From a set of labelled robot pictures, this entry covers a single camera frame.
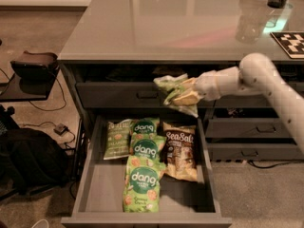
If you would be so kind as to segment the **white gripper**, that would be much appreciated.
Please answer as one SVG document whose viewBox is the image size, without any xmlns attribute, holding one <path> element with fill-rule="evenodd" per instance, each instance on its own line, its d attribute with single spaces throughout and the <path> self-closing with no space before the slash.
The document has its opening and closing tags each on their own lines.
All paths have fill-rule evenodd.
<svg viewBox="0 0 304 228">
<path fill-rule="evenodd" d="M 184 91 L 173 99 L 175 105 L 195 105 L 200 100 L 214 101 L 220 98 L 217 73 L 214 70 L 202 73 L 197 79 L 195 77 L 187 79 L 180 85 L 185 89 L 194 87 L 196 91 Z"/>
</svg>

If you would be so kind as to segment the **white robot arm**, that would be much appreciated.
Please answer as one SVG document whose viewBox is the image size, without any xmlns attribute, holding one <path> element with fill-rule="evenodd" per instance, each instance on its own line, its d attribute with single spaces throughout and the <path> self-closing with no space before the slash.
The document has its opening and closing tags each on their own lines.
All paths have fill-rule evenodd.
<svg viewBox="0 0 304 228">
<path fill-rule="evenodd" d="M 173 100 L 175 105 L 194 105 L 227 95 L 262 94 L 304 152 L 304 98 L 281 78 L 267 56 L 248 54 L 239 66 L 202 73 L 185 85 L 187 89 Z"/>
</svg>

